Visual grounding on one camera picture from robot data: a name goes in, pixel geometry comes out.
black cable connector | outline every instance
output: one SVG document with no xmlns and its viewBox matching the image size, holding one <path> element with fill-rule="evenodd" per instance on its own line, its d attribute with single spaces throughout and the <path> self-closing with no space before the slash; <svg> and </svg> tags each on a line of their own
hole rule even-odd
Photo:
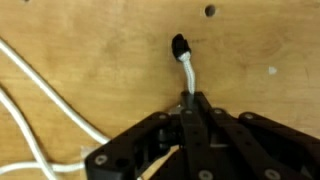
<svg viewBox="0 0 320 180">
<path fill-rule="evenodd" d="M 179 62 L 180 62 L 180 60 L 178 58 L 182 54 L 184 54 L 186 52 L 191 53 L 191 49 L 188 45 L 188 41 L 186 39 L 184 39 L 182 34 L 178 34 L 172 39 L 171 47 L 172 47 L 172 53 L 173 53 L 174 57 Z"/>
</svg>

bolt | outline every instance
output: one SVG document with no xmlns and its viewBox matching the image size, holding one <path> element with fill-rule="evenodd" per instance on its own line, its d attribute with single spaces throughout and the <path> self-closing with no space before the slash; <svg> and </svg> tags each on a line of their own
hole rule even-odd
<svg viewBox="0 0 320 180">
<path fill-rule="evenodd" d="M 208 170 L 201 170 L 198 175 L 200 180 L 213 180 L 213 175 Z"/>
<path fill-rule="evenodd" d="M 192 114 L 191 110 L 186 110 L 186 114 Z"/>
<path fill-rule="evenodd" d="M 274 169 L 266 169 L 264 175 L 270 180 L 281 180 L 279 172 Z"/>
<path fill-rule="evenodd" d="M 100 166 L 108 161 L 108 157 L 106 155 L 99 155 L 96 157 L 96 159 L 94 161 L 97 165 Z"/>
<path fill-rule="evenodd" d="M 252 114 L 249 114 L 247 113 L 246 115 L 244 115 L 245 118 L 247 119 L 253 119 L 253 115 Z"/>
<path fill-rule="evenodd" d="M 166 118 L 167 118 L 167 116 L 166 116 L 166 115 L 164 115 L 164 114 L 161 114 L 161 115 L 159 116 L 159 118 L 160 118 L 160 119 L 166 119 Z"/>
<path fill-rule="evenodd" d="M 221 113 L 222 113 L 222 110 L 221 110 L 221 109 L 215 109 L 215 110 L 214 110 L 214 113 L 216 113 L 216 114 L 221 114 Z"/>
</svg>

plywood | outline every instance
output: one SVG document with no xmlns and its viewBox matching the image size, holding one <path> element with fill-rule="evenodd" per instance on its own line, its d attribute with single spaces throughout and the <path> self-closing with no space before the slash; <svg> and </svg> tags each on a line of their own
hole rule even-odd
<svg viewBox="0 0 320 180">
<path fill-rule="evenodd" d="M 203 14 L 208 4 L 217 7 L 212 18 Z M 180 32 L 193 50 L 197 90 L 213 105 L 320 137 L 319 7 L 318 0 L 2 0 L 0 37 L 111 137 L 178 102 L 185 77 L 170 42 Z M 76 162 L 82 146 L 98 145 L 3 54 L 0 83 L 51 161 Z M 32 160 L 3 107 L 0 120 L 0 165 Z M 0 176 L 22 178 L 45 179 L 39 170 Z"/>
</svg>

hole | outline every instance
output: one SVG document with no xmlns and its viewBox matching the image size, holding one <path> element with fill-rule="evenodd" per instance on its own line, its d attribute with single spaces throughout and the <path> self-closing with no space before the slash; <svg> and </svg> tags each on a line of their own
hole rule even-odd
<svg viewBox="0 0 320 180">
<path fill-rule="evenodd" d="M 116 161 L 116 166 L 118 168 L 124 168 L 126 167 L 127 165 L 129 164 L 129 160 L 128 159 L 123 159 L 123 158 L 120 158 Z"/>
<path fill-rule="evenodd" d="M 248 141 L 247 141 L 245 144 L 246 144 L 247 146 L 252 146 L 251 142 L 248 142 Z"/>
<path fill-rule="evenodd" d="M 207 17 L 212 17 L 216 13 L 216 7 L 214 5 L 208 5 L 204 10 Z"/>
</svg>

white cable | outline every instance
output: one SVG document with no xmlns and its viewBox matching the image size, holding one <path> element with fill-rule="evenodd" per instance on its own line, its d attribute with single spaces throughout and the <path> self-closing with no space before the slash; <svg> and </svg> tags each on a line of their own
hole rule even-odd
<svg viewBox="0 0 320 180">
<path fill-rule="evenodd" d="M 74 172 L 78 171 L 82 168 L 84 168 L 84 163 L 75 163 L 75 164 L 50 164 L 50 167 L 53 169 L 53 171 L 58 173 L 68 173 L 68 172 Z M 15 171 L 19 169 L 34 169 L 34 168 L 41 168 L 41 165 L 37 162 L 19 162 L 19 163 L 13 163 L 9 165 L 5 165 L 0 167 L 0 175 L 8 173 L 10 171 Z"/>
<path fill-rule="evenodd" d="M 24 119 L 23 115 L 21 114 L 20 110 L 17 106 L 11 101 L 11 99 L 6 95 L 6 93 L 0 88 L 0 102 L 4 104 L 4 106 L 8 109 L 10 114 L 14 117 L 14 120 L 20 127 L 28 145 L 33 153 L 34 158 L 36 159 L 37 163 L 41 167 L 44 174 L 47 176 L 49 180 L 56 180 L 57 177 L 51 167 L 48 165 L 45 157 L 43 156 L 40 147 L 35 140 L 29 125 L 27 124 L 26 120 Z"/>
<path fill-rule="evenodd" d="M 189 51 L 183 53 L 178 59 L 183 63 L 183 68 L 187 76 L 188 90 L 190 94 L 194 94 L 196 89 L 196 77 L 190 63 L 191 53 Z"/>
<path fill-rule="evenodd" d="M 12 48 L 0 39 L 0 49 L 25 72 L 58 107 L 69 116 L 81 129 L 88 133 L 93 139 L 101 144 L 106 144 L 109 138 L 87 123 L 76 113 L 43 79 L 37 74 Z"/>
</svg>

